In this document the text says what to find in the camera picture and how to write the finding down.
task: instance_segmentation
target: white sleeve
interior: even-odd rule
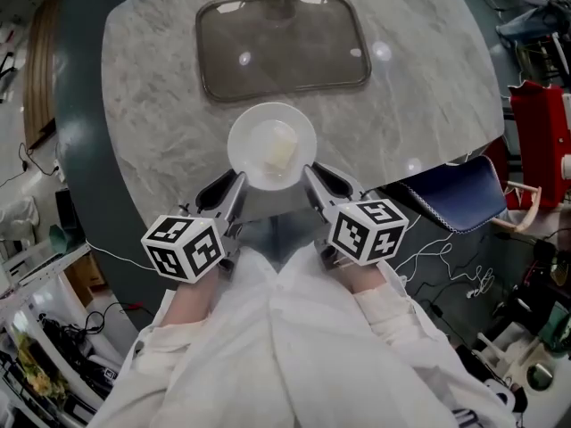
[[[167,291],[151,325],[139,333],[115,386],[88,428],[148,427],[159,411],[170,375],[205,322],[157,326],[169,308]]]
[[[387,264],[381,269],[391,283],[355,295],[373,332],[415,369],[462,428],[516,426],[500,399],[466,371],[426,312],[404,291],[395,290],[394,271]]]

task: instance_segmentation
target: hand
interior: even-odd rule
[[[360,267],[357,264],[353,264],[339,268],[339,271],[340,282],[353,294],[376,289],[386,283],[386,279],[377,265]]]
[[[216,265],[196,284],[180,283],[161,326],[192,324],[204,320],[210,312],[218,280],[219,267]]]

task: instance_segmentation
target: white bowl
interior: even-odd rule
[[[297,145],[284,169],[266,164],[267,152],[278,132],[292,136]],[[285,103],[262,103],[245,111],[230,129],[228,158],[236,173],[243,171],[252,187],[282,190],[296,184],[305,165],[317,154],[318,141],[310,120]]]

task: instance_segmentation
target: dark floor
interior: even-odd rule
[[[139,239],[145,225],[123,183],[115,161],[105,123],[101,93],[101,47],[105,18],[112,8],[124,0],[64,0],[59,31],[56,35],[56,122],[60,138],[62,164],[71,194],[79,212],[87,237],[94,243],[106,243],[106,248],[123,257],[146,261]],[[495,0],[497,4],[512,6],[510,0]],[[507,85],[518,83],[518,67],[500,45],[495,26],[500,23],[496,12],[482,0],[466,0],[491,49],[501,92],[508,93]],[[502,16],[506,21],[509,12]],[[411,221],[416,214],[408,212]],[[448,233],[425,219],[409,232],[398,256],[391,261],[396,266],[426,243],[441,239]],[[496,284],[486,294],[468,300],[468,283],[455,284],[440,295],[437,304],[443,318],[463,336],[474,340],[479,330],[489,324],[495,303],[502,298],[504,288],[522,276],[531,260],[531,246],[520,242],[503,242],[493,236],[489,226],[469,235],[454,235],[452,251],[446,255],[451,268],[463,268],[471,277],[481,265],[482,276],[493,268]],[[428,251],[438,252],[444,243],[434,244]],[[97,256],[103,272],[119,300],[141,302],[149,309],[157,309],[163,289],[170,286],[164,278],[133,267],[105,255]],[[410,276],[413,264],[403,267],[399,274]],[[446,266],[439,257],[420,257],[418,271],[410,282],[409,292],[418,300],[432,300],[449,283]],[[135,325],[148,322],[137,311],[129,313]],[[452,333],[441,319],[435,322],[445,332]]]

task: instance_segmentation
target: white shirt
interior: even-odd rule
[[[196,324],[153,326],[168,293],[89,426],[516,425],[387,263],[379,267],[388,284],[353,296],[318,258],[311,244],[277,274],[243,248],[211,315]]]

